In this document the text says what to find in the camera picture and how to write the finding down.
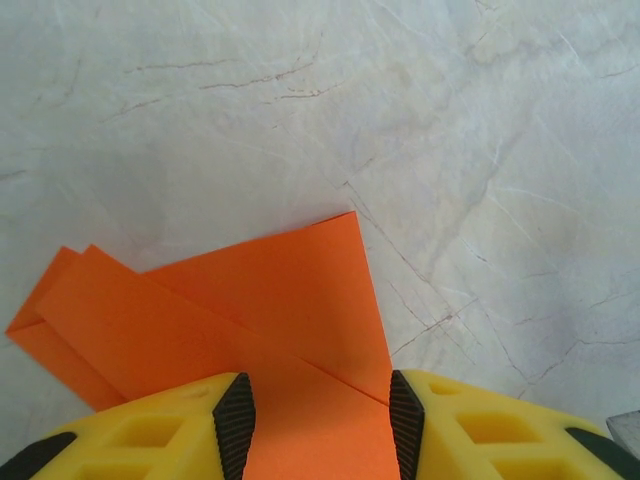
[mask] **white marble countertop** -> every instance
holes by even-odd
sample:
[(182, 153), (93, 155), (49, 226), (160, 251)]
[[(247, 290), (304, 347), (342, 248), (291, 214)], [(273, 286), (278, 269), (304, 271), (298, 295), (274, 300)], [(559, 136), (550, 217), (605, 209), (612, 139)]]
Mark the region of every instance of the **white marble countertop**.
[[(397, 367), (640, 407), (637, 0), (8, 0), (0, 318), (358, 210)], [(88, 412), (5, 338), (0, 459)]]

